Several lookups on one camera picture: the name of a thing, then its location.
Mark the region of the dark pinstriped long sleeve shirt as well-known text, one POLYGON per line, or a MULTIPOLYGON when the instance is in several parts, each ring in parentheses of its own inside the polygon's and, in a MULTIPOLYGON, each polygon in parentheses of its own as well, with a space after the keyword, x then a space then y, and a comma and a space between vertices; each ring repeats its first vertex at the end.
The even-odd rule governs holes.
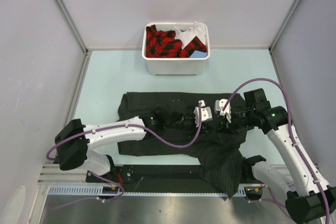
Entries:
MULTIPOLYGON (((182 116, 193 113, 198 101, 204 100, 208 106, 213 106, 216 100, 229 98, 228 93, 201 94, 183 92, 127 92, 122 96, 118 108, 121 121, 134 116, 156 115, 163 126, 157 134, 173 144, 186 144, 196 132, 181 129, 182 116)), ((246 140, 247 129, 240 129, 237 133, 218 132, 219 119, 213 116, 211 121, 202 125, 199 137, 195 143, 184 149, 172 148, 161 143, 152 135, 147 135, 141 141, 127 141, 118 143, 121 155, 157 156, 183 154, 195 157, 200 165, 206 169, 220 168, 227 174, 241 169, 244 157, 239 148, 246 140)), ((238 189, 240 179, 235 176, 225 182, 208 182, 232 198, 238 189)))

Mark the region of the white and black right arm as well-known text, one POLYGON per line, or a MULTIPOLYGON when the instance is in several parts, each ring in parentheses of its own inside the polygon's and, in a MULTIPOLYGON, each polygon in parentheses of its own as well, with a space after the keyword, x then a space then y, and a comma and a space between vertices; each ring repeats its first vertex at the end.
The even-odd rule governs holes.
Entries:
POLYGON ((335 211, 335 187, 321 175, 301 144, 295 126, 281 106, 271 107, 263 89, 244 93, 246 105, 233 111, 230 100, 215 102, 215 112, 224 126, 233 133, 239 129, 257 127, 273 143, 281 155, 289 176, 271 166, 265 158, 248 158, 242 169, 249 183, 259 180, 266 184, 295 223, 307 223, 325 217, 328 221, 335 211))

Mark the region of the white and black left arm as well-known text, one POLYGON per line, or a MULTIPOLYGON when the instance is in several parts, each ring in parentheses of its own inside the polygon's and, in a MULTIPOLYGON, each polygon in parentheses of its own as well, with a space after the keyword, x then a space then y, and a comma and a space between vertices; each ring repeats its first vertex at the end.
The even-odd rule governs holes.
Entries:
POLYGON ((141 141, 147 135, 154 136, 161 143, 172 148, 184 149, 192 146, 200 135, 202 128, 202 106, 195 107, 192 117, 194 137, 186 144, 173 144, 157 134, 165 120, 158 116, 134 116, 130 119, 103 126, 84 125, 80 119, 71 120, 55 137, 55 145, 47 152, 50 161, 58 162, 60 170, 77 168, 99 176, 110 182, 115 178, 116 169, 110 155, 102 155, 95 149, 105 145, 127 141, 141 141))

